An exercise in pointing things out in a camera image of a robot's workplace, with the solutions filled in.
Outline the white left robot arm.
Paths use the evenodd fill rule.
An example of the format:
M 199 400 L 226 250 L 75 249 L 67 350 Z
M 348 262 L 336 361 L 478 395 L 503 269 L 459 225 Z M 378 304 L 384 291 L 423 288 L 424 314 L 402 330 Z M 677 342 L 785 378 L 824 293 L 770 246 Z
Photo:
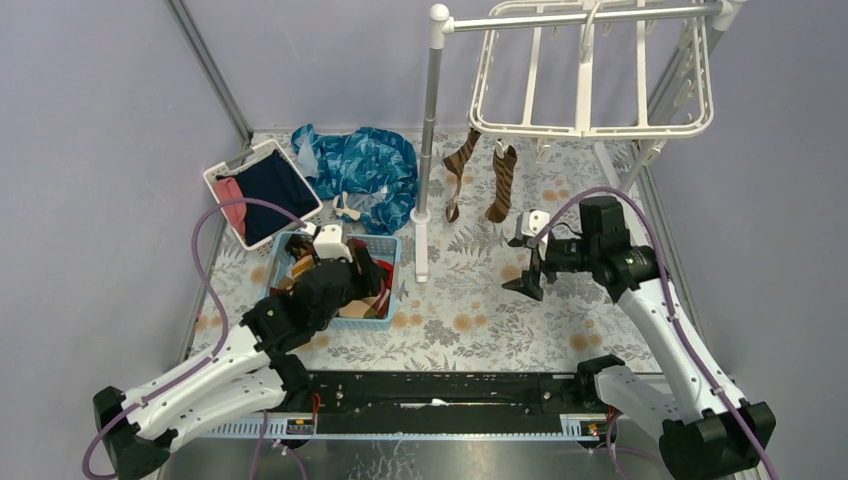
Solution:
M 297 411 L 313 382 L 294 350 L 353 301 L 387 297 L 391 273 L 358 246 L 353 259 L 320 260 L 274 289 L 214 345 L 136 388 L 93 398 L 96 425 L 117 479 L 142 479 L 201 433 L 261 410 Z

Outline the brown striped sock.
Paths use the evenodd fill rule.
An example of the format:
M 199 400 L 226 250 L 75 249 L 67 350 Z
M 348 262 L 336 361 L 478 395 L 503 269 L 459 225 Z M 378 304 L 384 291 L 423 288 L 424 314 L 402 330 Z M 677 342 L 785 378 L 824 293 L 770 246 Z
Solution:
M 486 218 L 493 223 L 503 222 L 511 209 L 517 160 L 517 151 L 513 146 L 507 146 L 502 152 L 494 152 L 492 167 L 495 174 L 495 194 L 485 213 Z
M 464 143 L 454 153 L 443 159 L 443 165 L 455 177 L 455 190 L 445 209 L 445 218 L 448 223 L 455 222 L 459 217 L 459 196 L 463 186 L 464 170 L 480 137 L 479 130 L 470 128 Z

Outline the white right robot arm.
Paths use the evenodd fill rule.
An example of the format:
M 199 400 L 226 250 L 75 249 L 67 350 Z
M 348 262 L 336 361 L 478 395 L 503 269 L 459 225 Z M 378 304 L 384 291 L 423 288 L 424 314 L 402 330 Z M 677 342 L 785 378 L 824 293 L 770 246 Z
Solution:
M 588 273 L 637 327 L 670 391 L 639 379 L 613 354 L 583 361 L 575 402 L 597 412 L 623 414 L 658 444 L 675 479 L 720 479 L 765 465 L 776 426 L 767 403 L 753 403 L 711 356 L 683 311 L 663 260 L 650 245 L 635 245 L 625 220 L 628 197 L 583 198 L 581 227 L 557 239 L 555 219 L 533 210 L 518 217 L 510 244 L 530 250 L 528 268 L 504 288 L 535 300 L 542 279 Z

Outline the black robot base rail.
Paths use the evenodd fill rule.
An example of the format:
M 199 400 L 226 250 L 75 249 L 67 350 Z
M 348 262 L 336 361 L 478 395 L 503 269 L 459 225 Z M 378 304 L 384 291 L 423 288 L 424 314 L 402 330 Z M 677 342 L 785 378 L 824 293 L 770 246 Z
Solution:
M 599 436 L 611 408 L 569 373 L 315 371 L 300 405 L 272 413 L 320 435 Z

